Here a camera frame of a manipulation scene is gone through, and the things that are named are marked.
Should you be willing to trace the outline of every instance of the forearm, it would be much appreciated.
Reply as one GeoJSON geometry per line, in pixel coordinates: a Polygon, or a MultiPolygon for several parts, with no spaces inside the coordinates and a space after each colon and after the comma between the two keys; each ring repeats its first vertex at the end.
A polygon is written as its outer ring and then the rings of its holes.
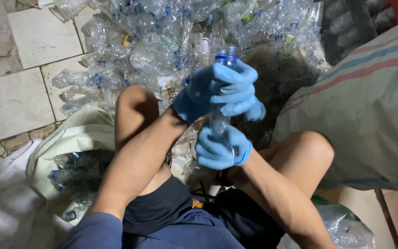
{"type": "Polygon", "coordinates": [[[336,248],[310,199],[253,150],[242,165],[270,207],[267,212],[301,248],[336,248]]]}
{"type": "Polygon", "coordinates": [[[115,155],[88,213],[111,213],[120,220],[128,203],[150,183],[188,124],[169,107],[115,155]]]}

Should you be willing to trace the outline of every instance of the dark shorts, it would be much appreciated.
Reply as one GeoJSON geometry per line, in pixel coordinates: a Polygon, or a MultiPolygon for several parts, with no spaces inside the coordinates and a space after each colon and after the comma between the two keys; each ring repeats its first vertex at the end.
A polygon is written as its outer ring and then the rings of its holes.
{"type": "MultiPolygon", "coordinates": [[[[174,221],[192,207],[192,196],[179,179],[171,176],[157,190],[138,196],[127,206],[124,238],[148,235],[174,221]]],[[[203,209],[220,219],[245,248],[275,248],[285,232],[257,203],[239,189],[216,196],[203,209]]]]}

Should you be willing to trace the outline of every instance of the blue rubber glove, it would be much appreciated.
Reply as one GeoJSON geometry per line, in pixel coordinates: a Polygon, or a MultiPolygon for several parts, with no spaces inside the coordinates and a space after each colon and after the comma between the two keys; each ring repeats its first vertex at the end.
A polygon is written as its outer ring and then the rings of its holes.
{"type": "Polygon", "coordinates": [[[237,60],[235,70],[215,63],[196,69],[191,82],[173,100],[177,114],[189,124],[210,112],[212,103],[220,103],[224,116],[245,113],[247,120],[261,120],[265,108],[254,96],[253,83],[257,72],[251,66],[237,60]]]}
{"type": "Polygon", "coordinates": [[[229,126],[221,142],[213,141],[213,130],[206,123],[196,141],[198,163],[205,167],[222,170],[234,165],[242,165],[251,154],[253,145],[233,126],[229,126]]]}

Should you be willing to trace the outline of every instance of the knee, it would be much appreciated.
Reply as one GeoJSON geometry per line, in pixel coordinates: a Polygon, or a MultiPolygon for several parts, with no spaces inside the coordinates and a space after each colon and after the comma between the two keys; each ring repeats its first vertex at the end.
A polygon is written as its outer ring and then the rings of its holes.
{"type": "Polygon", "coordinates": [[[298,132],[294,135],[299,149],[304,150],[310,156],[329,162],[329,165],[331,164],[334,159],[334,149],[324,135],[312,131],[298,132]]]}
{"type": "Polygon", "coordinates": [[[152,92],[143,86],[128,86],[119,94],[117,105],[137,105],[142,102],[156,102],[152,92]]]}

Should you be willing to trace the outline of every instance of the shirt sleeve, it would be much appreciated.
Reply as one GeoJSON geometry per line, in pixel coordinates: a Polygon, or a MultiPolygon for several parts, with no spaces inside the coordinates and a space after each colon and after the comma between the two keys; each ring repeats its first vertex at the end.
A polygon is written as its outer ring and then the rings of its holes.
{"type": "Polygon", "coordinates": [[[83,219],[58,249],[121,249],[122,222],[110,213],[96,213],[83,219]]]}

